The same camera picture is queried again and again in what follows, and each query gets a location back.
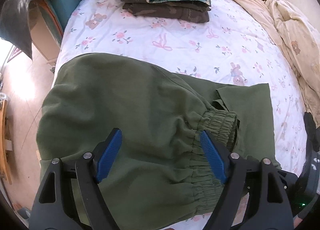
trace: folded clothes stack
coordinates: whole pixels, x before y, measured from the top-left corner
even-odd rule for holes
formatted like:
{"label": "folded clothes stack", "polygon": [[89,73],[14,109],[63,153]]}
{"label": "folded clothes stack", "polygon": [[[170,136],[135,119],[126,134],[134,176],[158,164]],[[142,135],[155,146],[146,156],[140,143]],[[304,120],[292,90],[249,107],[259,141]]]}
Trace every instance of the folded clothes stack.
{"label": "folded clothes stack", "polygon": [[180,19],[193,23],[209,21],[210,0],[122,0],[123,9],[136,16]]}

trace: wooden board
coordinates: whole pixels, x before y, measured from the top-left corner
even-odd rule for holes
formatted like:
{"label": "wooden board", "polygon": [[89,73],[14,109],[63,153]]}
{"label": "wooden board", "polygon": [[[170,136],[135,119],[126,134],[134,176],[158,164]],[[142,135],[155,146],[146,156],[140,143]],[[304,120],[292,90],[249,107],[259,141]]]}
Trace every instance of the wooden board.
{"label": "wooden board", "polygon": [[2,100],[2,107],[0,110],[0,128],[1,128],[1,137],[0,137],[0,172],[5,176],[5,179],[11,185],[11,177],[10,177],[10,168],[7,162],[7,156],[5,153],[5,133],[6,133],[6,125],[5,125],[5,115],[7,112],[7,100]]}

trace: beige comforter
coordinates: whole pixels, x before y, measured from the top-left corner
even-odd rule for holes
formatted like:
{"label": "beige comforter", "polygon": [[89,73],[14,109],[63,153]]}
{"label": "beige comforter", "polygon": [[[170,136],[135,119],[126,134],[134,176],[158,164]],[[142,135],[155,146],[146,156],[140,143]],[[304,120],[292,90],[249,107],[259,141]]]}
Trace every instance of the beige comforter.
{"label": "beige comforter", "polygon": [[234,0],[268,32],[296,75],[304,103],[320,126],[320,34],[288,1]]}

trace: mattress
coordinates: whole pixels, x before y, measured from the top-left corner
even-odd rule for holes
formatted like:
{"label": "mattress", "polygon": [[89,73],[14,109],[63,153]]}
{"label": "mattress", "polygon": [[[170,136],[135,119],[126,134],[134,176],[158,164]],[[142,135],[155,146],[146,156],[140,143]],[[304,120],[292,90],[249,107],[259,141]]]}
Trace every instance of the mattress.
{"label": "mattress", "polygon": [[[307,134],[305,107],[292,69],[267,32],[240,5],[233,0],[211,1],[210,21],[195,24],[135,17],[122,9],[120,0],[82,0],[65,28],[54,80],[60,67],[72,58],[101,52],[223,84],[268,83],[276,159],[283,170],[299,176]],[[246,200],[239,206],[238,218],[244,213]],[[172,227],[202,229],[209,216],[199,215]]]}

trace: wooden furniture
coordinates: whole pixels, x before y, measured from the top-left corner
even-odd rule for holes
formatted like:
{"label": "wooden furniture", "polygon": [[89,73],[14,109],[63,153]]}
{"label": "wooden furniture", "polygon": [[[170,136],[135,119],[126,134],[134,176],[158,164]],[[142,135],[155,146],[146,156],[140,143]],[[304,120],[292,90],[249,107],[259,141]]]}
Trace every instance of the wooden furniture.
{"label": "wooden furniture", "polygon": [[0,177],[5,178],[9,184],[12,184],[10,176],[10,168],[7,162],[6,154],[6,139],[8,137],[7,124],[6,124],[6,112],[7,112],[7,100],[2,100],[0,102],[0,125],[1,125],[1,137],[0,137]]}

